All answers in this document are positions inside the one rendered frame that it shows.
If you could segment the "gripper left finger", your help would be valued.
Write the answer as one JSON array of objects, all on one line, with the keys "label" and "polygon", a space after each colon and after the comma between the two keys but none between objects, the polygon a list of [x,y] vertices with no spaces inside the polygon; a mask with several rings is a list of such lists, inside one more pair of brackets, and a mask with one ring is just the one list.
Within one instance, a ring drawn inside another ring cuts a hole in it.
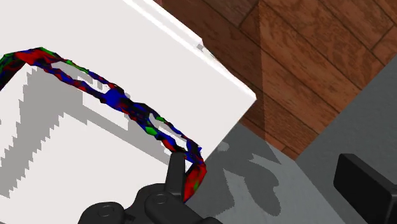
[{"label": "gripper left finger", "polygon": [[213,217],[202,218],[183,202],[185,160],[172,153],[164,183],[141,188],[128,207],[101,202],[86,208],[78,224],[222,224]]}]

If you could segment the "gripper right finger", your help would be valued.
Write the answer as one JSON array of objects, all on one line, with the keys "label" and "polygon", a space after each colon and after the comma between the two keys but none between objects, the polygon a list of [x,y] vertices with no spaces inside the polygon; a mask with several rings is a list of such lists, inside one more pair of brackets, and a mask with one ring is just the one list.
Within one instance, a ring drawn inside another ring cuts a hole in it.
[{"label": "gripper right finger", "polygon": [[355,154],[338,156],[333,186],[368,224],[397,224],[397,185]]}]

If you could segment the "red blue green eyeglasses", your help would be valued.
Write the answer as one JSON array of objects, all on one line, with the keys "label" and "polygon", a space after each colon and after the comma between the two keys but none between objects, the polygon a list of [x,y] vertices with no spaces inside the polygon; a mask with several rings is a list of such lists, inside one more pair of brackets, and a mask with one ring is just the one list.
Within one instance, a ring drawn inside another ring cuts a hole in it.
[{"label": "red blue green eyeglasses", "polygon": [[[76,80],[63,70],[52,67],[52,64],[57,62],[63,62],[86,73],[91,78],[107,85],[109,90],[105,93],[99,92],[89,86],[85,81]],[[43,47],[11,52],[3,55],[0,59],[0,91],[25,64],[39,67],[46,73],[54,75],[58,80],[86,92],[98,99],[101,103],[126,114],[131,120],[135,121],[145,133],[161,141],[170,152],[184,153],[184,159],[191,162],[192,165],[188,171],[185,172],[185,189],[182,193],[183,202],[187,202],[197,191],[207,173],[207,167],[201,155],[202,148],[195,141],[186,137],[180,130],[175,128],[171,122],[168,122],[165,118],[160,116],[154,109],[145,103],[130,100],[125,95],[124,89],[117,84]],[[150,115],[153,115],[155,120],[168,126],[175,134],[180,135],[180,137],[186,141],[186,147],[179,146],[173,137],[156,128],[150,120]]]}]

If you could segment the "white table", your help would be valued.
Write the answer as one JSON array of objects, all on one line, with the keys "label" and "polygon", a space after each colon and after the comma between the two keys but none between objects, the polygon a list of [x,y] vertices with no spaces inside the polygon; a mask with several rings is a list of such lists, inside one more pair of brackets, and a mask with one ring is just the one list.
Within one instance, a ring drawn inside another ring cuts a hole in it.
[{"label": "white table", "polygon": [[[201,40],[149,0],[0,0],[0,57],[44,47],[124,89],[208,157],[256,100]],[[164,147],[123,113],[25,66],[0,91],[0,221],[77,224],[165,180]]]}]

